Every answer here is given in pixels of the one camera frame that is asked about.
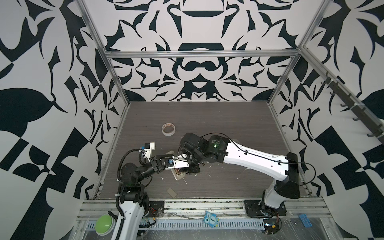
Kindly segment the white remote control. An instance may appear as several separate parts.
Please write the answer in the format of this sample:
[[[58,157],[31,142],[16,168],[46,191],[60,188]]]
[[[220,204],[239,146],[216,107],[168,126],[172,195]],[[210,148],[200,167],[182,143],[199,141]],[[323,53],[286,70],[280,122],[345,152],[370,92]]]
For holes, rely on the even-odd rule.
[[[187,155],[186,154],[181,154],[181,155],[178,155],[176,156],[176,154],[174,154],[174,159],[179,159],[181,161],[186,161],[188,162],[187,160]],[[182,178],[184,178],[186,176],[186,168],[182,168],[182,169],[170,169],[173,176],[175,177],[175,179],[178,181],[178,180],[181,180]]]

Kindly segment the grey battery cover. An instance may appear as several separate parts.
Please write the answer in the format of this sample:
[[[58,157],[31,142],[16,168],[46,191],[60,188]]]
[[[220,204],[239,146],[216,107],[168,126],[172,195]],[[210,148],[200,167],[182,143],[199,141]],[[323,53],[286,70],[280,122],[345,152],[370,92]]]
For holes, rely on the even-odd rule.
[[[171,198],[176,198],[177,197],[177,193],[174,191],[174,190],[172,190],[171,188],[169,188],[168,190],[167,190],[167,193],[171,196]]]

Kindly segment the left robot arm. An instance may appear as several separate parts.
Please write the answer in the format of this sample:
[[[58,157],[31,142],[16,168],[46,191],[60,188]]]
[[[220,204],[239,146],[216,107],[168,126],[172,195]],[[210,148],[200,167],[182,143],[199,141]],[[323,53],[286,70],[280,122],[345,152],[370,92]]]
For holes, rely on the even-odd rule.
[[[143,150],[127,151],[118,165],[119,186],[116,194],[116,208],[119,214],[112,235],[113,240],[135,240],[137,238],[142,219],[150,207],[149,197],[145,192],[147,185],[143,185],[142,181],[165,170],[165,163],[173,162],[175,156],[175,152],[171,151],[166,155],[152,157],[151,162],[140,167],[133,163],[124,164],[126,157],[134,152],[142,153]]]

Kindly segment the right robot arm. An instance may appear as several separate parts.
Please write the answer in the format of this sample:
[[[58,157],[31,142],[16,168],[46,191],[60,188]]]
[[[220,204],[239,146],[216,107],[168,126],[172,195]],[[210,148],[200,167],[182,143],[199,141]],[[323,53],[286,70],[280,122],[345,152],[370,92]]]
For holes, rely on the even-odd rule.
[[[262,205],[278,209],[288,199],[300,198],[299,162],[294,153],[272,155],[247,148],[226,136],[212,135],[208,140],[187,133],[180,141],[182,155],[191,167],[203,162],[242,166],[273,178],[265,190]]]

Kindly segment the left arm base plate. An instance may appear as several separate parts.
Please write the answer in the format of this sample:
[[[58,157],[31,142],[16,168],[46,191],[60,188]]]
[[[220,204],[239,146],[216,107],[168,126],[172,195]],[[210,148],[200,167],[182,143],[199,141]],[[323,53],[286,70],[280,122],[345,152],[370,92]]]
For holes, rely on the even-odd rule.
[[[150,218],[156,218],[158,216],[161,216],[164,213],[164,208],[165,208],[164,201],[150,201],[147,216]]]

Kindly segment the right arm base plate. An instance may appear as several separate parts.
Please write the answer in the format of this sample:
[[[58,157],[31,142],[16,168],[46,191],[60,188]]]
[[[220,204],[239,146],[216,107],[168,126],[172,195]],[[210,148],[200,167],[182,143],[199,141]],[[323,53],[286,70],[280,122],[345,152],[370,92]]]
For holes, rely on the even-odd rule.
[[[286,207],[281,203],[278,209],[274,209],[265,205],[263,200],[245,200],[246,214],[250,218],[272,218],[276,215],[286,216]]]

